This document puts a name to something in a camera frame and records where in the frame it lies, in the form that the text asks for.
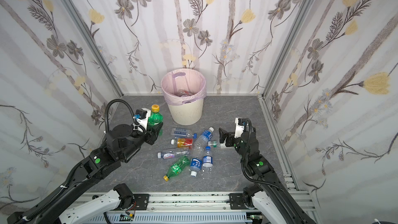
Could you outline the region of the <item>clear bottle purple label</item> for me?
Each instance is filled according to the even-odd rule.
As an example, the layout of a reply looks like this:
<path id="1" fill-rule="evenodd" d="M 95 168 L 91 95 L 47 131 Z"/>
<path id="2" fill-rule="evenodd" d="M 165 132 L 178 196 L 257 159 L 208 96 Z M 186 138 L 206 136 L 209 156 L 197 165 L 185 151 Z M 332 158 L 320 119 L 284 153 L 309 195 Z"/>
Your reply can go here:
<path id="1" fill-rule="evenodd" d="M 157 153 L 158 159 L 172 159 L 181 156 L 186 156 L 190 153 L 190 149 L 188 148 L 173 148 L 166 151 L 161 151 Z"/>

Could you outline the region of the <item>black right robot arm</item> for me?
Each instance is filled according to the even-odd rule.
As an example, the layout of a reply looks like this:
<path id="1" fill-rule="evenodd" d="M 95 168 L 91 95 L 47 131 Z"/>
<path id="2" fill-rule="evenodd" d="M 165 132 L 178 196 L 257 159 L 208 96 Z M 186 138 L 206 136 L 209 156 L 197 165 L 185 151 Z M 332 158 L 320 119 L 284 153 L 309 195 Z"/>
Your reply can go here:
<path id="1" fill-rule="evenodd" d="M 230 195 L 230 207 L 256 209 L 267 224 L 314 224 L 280 181 L 274 167 L 260 154 L 256 129 L 248 118 L 237 118 L 234 132 L 219 128 L 220 143 L 240 156 L 243 176 L 252 184 L 242 194 Z"/>

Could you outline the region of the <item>clear bottle green cap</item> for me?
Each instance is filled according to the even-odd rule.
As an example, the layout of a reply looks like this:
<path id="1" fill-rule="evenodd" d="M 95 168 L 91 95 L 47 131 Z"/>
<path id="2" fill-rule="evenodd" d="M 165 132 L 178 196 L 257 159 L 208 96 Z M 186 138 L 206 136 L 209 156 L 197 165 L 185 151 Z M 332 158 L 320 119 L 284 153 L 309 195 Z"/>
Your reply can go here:
<path id="1" fill-rule="evenodd" d="M 221 148 L 221 149 L 227 149 L 230 147 L 227 147 L 225 143 L 220 143 L 219 141 L 208 141 L 208 146 L 211 148 Z"/>

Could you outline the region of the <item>green bottle yellow cap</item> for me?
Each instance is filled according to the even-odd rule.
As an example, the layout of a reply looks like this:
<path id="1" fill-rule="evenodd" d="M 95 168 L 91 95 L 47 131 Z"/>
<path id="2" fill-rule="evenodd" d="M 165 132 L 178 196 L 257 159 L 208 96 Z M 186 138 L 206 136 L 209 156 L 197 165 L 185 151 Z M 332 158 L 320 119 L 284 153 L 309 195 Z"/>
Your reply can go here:
<path id="1" fill-rule="evenodd" d="M 194 96 L 194 95 L 195 95 L 195 93 L 192 93 L 192 92 L 190 92 L 188 90 L 183 90 L 183 89 L 177 90 L 177 93 L 176 93 L 177 97 L 191 97 L 191 96 Z"/>

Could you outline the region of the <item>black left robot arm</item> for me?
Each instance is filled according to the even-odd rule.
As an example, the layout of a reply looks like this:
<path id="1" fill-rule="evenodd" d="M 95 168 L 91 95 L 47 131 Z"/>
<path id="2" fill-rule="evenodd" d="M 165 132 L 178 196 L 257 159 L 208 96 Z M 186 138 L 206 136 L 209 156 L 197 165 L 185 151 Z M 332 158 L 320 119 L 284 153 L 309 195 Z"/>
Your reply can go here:
<path id="1" fill-rule="evenodd" d="M 124 104 L 133 119 L 131 124 L 109 127 L 109 110 L 114 103 Z M 78 162 L 66 180 L 44 200 L 25 212 L 14 212 L 9 224 L 80 224 L 92 217 L 113 209 L 130 210 L 136 200 L 126 184 L 119 184 L 105 195 L 79 207 L 71 205 L 91 187 L 128 163 L 145 143 L 153 145 L 163 127 L 163 122 L 151 123 L 152 113 L 142 108 L 133 111 L 122 99 L 111 100 L 105 107 L 105 140 L 100 147 Z"/>

